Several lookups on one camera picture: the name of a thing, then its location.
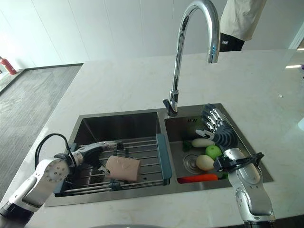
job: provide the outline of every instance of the person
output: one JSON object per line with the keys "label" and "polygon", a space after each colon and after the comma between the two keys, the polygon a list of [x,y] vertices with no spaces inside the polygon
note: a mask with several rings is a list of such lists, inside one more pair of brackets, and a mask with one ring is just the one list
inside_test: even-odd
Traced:
{"label": "person", "polygon": [[251,40],[266,0],[227,0],[220,20],[220,50],[241,51]]}

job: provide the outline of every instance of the white shirt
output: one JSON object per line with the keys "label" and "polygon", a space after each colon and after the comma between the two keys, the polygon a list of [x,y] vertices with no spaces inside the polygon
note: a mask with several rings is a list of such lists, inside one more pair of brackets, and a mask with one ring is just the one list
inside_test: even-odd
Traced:
{"label": "white shirt", "polygon": [[251,40],[266,0],[227,0],[220,31],[241,40]]}

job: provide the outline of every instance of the robotic hand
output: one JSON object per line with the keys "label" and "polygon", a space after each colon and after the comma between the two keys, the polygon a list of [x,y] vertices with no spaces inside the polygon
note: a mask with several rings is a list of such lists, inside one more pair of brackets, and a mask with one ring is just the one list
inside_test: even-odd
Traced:
{"label": "robotic hand", "polygon": [[59,153],[54,158],[39,162],[35,172],[20,185],[1,208],[0,228],[24,227],[34,212],[53,193],[59,182],[67,176],[73,175],[73,170],[83,163],[90,164],[109,174],[109,170],[99,161],[99,153],[113,149],[123,149],[123,144],[116,141],[97,142],[82,146],[70,155]]}
{"label": "robotic hand", "polygon": [[203,122],[210,131],[196,130],[202,137],[211,139],[223,151],[223,156],[213,163],[217,171],[227,171],[236,191],[239,213],[246,228],[275,227],[275,216],[269,196],[263,187],[262,172],[258,167],[262,153],[245,157],[238,148],[238,137],[227,124],[224,115],[208,104],[203,112]]}

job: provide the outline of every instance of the black cable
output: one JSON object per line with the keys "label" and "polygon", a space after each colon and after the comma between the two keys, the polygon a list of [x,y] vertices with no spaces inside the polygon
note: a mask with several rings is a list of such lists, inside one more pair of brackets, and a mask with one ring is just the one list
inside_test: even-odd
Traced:
{"label": "black cable", "polygon": [[42,148],[43,144],[46,142],[46,140],[48,140],[50,137],[52,137],[54,135],[57,135],[57,136],[60,136],[61,138],[63,138],[63,140],[65,141],[65,144],[66,144],[66,150],[68,151],[68,154],[70,155],[70,157],[73,161],[74,167],[75,168],[77,167],[75,158],[72,155],[72,152],[70,150],[70,147],[68,146],[67,139],[65,138],[65,136],[63,136],[62,134],[58,134],[58,133],[52,133],[52,134],[47,135],[43,140],[41,140],[41,142],[38,144],[38,146],[36,148],[36,151],[35,151],[35,170],[37,168],[37,165],[39,164],[39,155],[40,155],[40,151],[41,151],[41,148]]}

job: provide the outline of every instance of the carrot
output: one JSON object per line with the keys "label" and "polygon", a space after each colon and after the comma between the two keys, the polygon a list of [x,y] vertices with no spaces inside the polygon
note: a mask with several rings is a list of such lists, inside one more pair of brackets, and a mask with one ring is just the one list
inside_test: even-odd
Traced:
{"label": "carrot", "polygon": [[219,178],[216,174],[207,173],[207,174],[199,174],[188,177],[180,177],[177,179],[177,182],[180,184],[184,183],[193,183],[193,182],[201,182],[201,181],[217,181]]}

